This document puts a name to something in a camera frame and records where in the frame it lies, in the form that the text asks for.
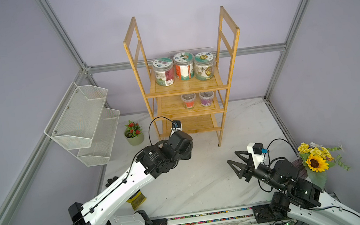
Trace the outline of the small clear seed cup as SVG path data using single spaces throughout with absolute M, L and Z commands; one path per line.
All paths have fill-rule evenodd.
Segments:
M 195 93 L 182 94 L 181 100 L 186 109 L 192 109 L 195 106 L 196 94 Z
M 201 100 L 201 105 L 203 107 L 210 107 L 213 103 L 213 98 L 214 98 L 214 92 L 210 91 L 210 92 L 202 92 L 199 93 L 199 97 Z

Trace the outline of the seed jar with floral lid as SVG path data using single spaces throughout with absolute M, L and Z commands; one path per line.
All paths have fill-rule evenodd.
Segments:
M 174 84 L 174 63 L 172 59 L 161 57 L 153 61 L 153 71 L 155 73 L 155 82 L 160 86 L 171 86 Z

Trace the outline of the seed jar with red base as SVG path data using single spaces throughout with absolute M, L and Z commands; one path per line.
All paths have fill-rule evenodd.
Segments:
M 193 54 L 189 52 L 179 52 L 174 55 L 173 61 L 175 63 L 174 67 L 178 79 L 184 81 L 194 77 Z

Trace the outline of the green-lid sunflower seed jar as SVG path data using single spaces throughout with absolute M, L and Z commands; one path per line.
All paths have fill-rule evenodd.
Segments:
M 201 81 L 210 80 L 214 76 L 215 57 L 213 53 L 201 52 L 194 56 L 194 75 Z

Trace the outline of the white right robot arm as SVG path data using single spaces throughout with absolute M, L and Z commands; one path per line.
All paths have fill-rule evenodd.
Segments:
M 269 204 L 277 220 L 290 218 L 308 225 L 360 225 L 360 213 L 342 204 L 319 186 L 299 176 L 299 167 L 285 157 L 265 165 L 265 149 L 254 144 L 248 151 L 235 151 L 241 161 L 228 160 L 239 179 L 256 179 L 275 193 Z

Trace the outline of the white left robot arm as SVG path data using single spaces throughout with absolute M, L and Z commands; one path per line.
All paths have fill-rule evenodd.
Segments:
M 129 169 L 98 196 L 69 207 L 72 225 L 153 225 L 143 210 L 125 216 L 116 212 L 145 185 L 175 168 L 180 160 L 189 160 L 193 145 L 192 137 L 180 130 L 167 140 L 146 146 L 135 155 Z

